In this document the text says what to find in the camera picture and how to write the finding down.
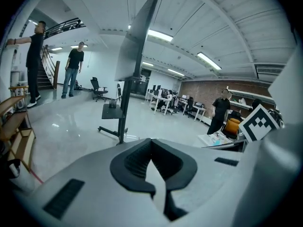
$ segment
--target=large display screen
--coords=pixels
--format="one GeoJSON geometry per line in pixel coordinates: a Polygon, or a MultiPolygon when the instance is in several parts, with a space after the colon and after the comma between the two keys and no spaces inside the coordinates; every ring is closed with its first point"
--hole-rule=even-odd
{"type": "Polygon", "coordinates": [[[120,48],[115,81],[140,78],[142,53],[157,1],[147,0],[134,18],[120,48]]]}

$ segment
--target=ceiling light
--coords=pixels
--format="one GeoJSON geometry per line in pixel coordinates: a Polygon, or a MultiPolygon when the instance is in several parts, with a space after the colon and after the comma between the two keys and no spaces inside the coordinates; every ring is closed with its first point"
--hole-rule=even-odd
{"type": "Polygon", "coordinates": [[[181,74],[180,72],[177,72],[177,71],[174,71],[174,70],[171,70],[171,69],[167,69],[167,70],[169,70],[169,71],[171,71],[171,72],[173,72],[173,73],[176,73],[176,74],[178,74],[178,75],[184,76],[184,75],[181,74]]]}
{"type": "Polygon", "coordinates": [[[54,48],[54,49],[51,49],[51,50],[52,50],[52,51],[62,50],[62,47],[54,48]]]}
{"type": "Polygon", "coordinates": [[[157,32],[157,31],[154,31],[154,30],[149,30],[148,31],[148,35],[151,35],[151,36],[154,36],[154,37],[158,37],[162,40],[167,40],[167,41],[171,41],[173,39],[172,36],[169,36],[169,35],[165,35],[163,33],[160,33],[160,32],[157,32]]]}
{"type": "Polygon", "coordinates": [[[219,67],[216,63],[214,63],[211,59],[209,59],[206,55],[204,55],[202,52],[198,53],[198,55],[201,59],[206,61],[208,64],[210,64],[212,67],[214,67],[217,70],[221,70],[222,68],[219,67]]]}
{"type": "Polygon", "coordinates": [[[71,48],[77,48],[77,47],[78,47],[78,45],[73,45],[73,46],[71,46],[71,48]]]}
{"type": "Polygon", "coordinates": [[[147,66],[153,66],[153,64],[147,63],[147,62],[142,62],[143,65],[147,65],[147,66]]]}

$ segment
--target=black t-shirt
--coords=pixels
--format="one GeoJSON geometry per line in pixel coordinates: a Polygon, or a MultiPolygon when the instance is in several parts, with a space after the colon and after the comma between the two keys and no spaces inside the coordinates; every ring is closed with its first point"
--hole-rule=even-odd
{"type": "Polygon", "coordinates": [[[72,49],[68,57],[71,59],[68,68],[78,69],[79,62],[83,61],[84,59],[84,52],[83,51],[79,52],[77,51],[77,49],[72,49]]]}
{"type": "Polygon", "coordinates": [[[224,120],[226,110],[231,108],[229,100],[223,98],[217,98],[213,106],[216,107],[214,118],[222,121],[224,120]]]}
{"type": "Polygon", "coordinates": [[[38,67],[41,63],[40,52],[43,46],[43,34],[34,34],[30,36],[32,43],[27,52],[27,63],[26,67],[34,68],[38,67]]]}

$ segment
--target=black pants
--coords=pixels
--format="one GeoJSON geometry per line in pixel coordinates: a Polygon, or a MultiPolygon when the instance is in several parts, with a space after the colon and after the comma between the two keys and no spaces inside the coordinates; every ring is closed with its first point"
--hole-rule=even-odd
{"type": "Polygon", "coordinates": [[[157,107],[157,109],[161,109],[162,106],[164,106],[164,105],[165,105],[165,102],[164,102],[163,100],[161,100],[160,102],[158,102],[158,107],[157,107]]]}
{"type": "Polygon", "coordinates": [[[222,127],[223,123],[224,123],[224,119],[219,120],[219,119],[213,118],[207,134],[213,134],[213,133],[217,132],[222,127]]]}
{"type": "Polygon", "coordinates": [[[34,103],[36,101],[36,97],[40,95],[38,92],[37,76],[38,67],[32,67],[27,69],[27,82],[31,103],[34,103]]]}

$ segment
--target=orange chair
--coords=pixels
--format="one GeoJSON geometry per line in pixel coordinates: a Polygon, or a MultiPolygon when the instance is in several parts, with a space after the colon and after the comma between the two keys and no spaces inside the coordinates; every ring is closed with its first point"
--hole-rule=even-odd
{"type": "Polygon", "coordinates": [[[236,139],[238,134],[240,121],[234,118],[228,119],[225,126],[222,128],[222,133],[231,139],[236,139]]]}

